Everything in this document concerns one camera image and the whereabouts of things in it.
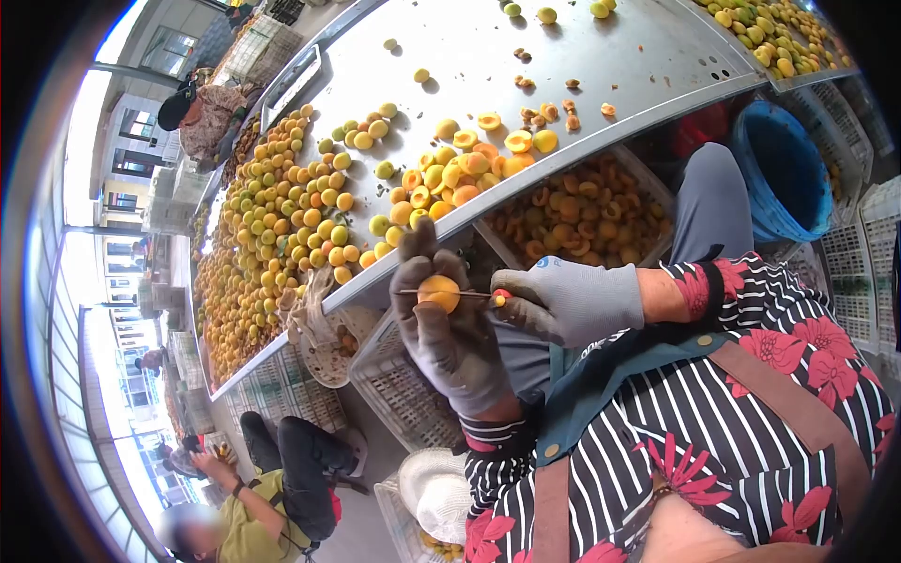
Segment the blue apron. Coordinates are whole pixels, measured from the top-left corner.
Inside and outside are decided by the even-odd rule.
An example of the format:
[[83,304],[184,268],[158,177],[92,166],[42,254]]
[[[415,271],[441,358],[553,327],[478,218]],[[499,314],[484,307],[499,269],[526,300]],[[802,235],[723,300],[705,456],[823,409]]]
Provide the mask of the blue apron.
[[724,342],[722,334],[696,333],[689,324],[649,325],[628,331],[602,348],[589,346],[569,368],[565,367],[571,352],[551,345],[551,390],[536,444],[538,467],[576,447],[586,427],[627,377],[706,356]]

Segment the blue bucket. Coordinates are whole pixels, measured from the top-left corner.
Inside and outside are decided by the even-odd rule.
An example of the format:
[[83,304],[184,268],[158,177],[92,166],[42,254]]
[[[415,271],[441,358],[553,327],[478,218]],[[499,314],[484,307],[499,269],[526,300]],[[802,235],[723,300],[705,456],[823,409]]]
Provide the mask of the blue bucket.
[[748,187],[754,240],[810,242],[829,230],[829,173],[792,114],[752,102],[735,120],[732,151]]

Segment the black pants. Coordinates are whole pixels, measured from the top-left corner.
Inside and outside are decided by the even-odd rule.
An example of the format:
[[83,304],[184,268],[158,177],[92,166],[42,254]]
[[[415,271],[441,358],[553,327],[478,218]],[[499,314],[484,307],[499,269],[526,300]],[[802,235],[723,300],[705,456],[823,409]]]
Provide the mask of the black pants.
[[285,513],[310,541],[335,529],[332,494],[324,470],[353,470],[353,449],[318,426],[295,416],[278,424],[278,445],[258,413],[241,415],[241,431],[253,464],[263,473],[284,469]]

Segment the gray pants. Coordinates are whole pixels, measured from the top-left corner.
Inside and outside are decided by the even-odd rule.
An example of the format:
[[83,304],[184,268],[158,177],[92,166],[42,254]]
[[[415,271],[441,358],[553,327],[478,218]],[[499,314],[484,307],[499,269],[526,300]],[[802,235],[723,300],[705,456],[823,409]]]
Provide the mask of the gray pants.
[[[670,264],[701,259],[714,244],[724,246],[723,258],[754,250],[748,189],[729,149],[708,142],[688,158],[679,178]],[[550,344],[489,317],[514,391],[527,395],[540,389],[547,394]]]

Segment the wristband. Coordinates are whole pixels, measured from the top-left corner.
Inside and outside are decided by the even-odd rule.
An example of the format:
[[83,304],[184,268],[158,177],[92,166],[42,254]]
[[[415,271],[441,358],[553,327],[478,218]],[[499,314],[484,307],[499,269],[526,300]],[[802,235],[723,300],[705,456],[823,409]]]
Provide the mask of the wristband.
[[240,493],[241,489],[244,488],[244,482],[241,481],[240,477],[236,477],[236,478],[238,479],[238,485],[234,486],[234,489],[232,490],[232,496],[235,498],[238,498],[238,493]]

